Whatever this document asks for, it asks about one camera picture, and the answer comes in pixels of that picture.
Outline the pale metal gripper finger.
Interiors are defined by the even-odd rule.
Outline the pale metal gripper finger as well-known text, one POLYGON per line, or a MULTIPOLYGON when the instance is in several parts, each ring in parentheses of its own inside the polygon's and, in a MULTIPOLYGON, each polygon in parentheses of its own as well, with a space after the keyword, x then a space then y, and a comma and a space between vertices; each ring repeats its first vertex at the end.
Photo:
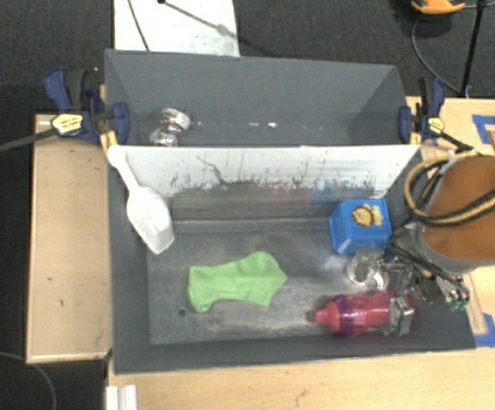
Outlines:
POLYGON ((392 261, 385 265, 387 275, 387 290, 393 292, 403 292, 406 280, 405 264, 399 261, 392 261))
POLYGON ((389 302, 389 323, 387 334, 396 337, 406 336, 411 332, 411 323, 415 308, 408 296, 393 296, 389 302))

